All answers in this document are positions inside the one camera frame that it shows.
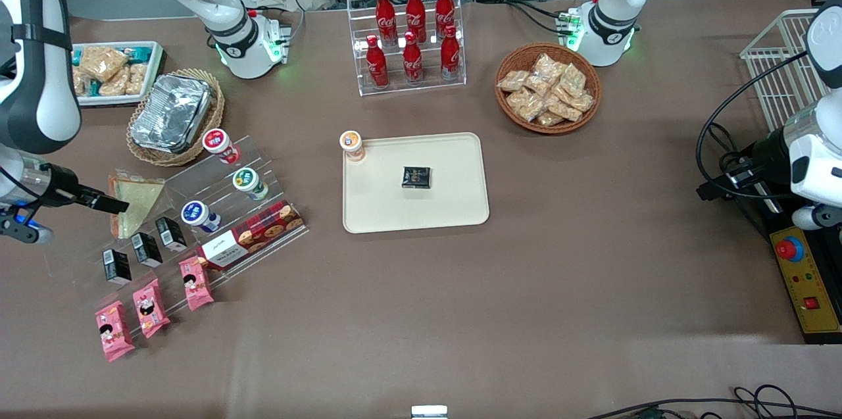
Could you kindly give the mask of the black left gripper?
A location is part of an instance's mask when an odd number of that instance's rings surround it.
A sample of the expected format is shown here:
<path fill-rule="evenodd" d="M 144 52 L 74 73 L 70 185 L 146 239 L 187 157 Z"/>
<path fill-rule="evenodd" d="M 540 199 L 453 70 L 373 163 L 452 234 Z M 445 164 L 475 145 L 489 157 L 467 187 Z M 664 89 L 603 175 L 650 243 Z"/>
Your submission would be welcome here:
<path fill-rule="evenodd" d="M 739 152 L 733 169 L 724 172 L 732 186 L 771 184 L 788 186 L 791 182 L 790 153 L 783 130 L 770 132 Z M 715 182 L 697 186 L 697 196 L 703 201 L 733 198 L 727 188 Z"/>

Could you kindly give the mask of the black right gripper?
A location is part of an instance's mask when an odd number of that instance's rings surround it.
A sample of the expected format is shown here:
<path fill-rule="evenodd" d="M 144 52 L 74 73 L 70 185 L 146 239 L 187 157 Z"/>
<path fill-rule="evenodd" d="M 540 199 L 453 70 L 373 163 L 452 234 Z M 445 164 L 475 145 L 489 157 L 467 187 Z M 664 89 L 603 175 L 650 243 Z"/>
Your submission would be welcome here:
<path fill-rule="evenodd" d="M 42 165 L 49 180 L 39 195 L 40 203 L 46 207 L 65 207 L 79 204 L 105 213 L 124 213 L 129 209 L 127 201 L 121 201 L 105 192 L 83 187 L 76 174 L 60 165 Z"/>

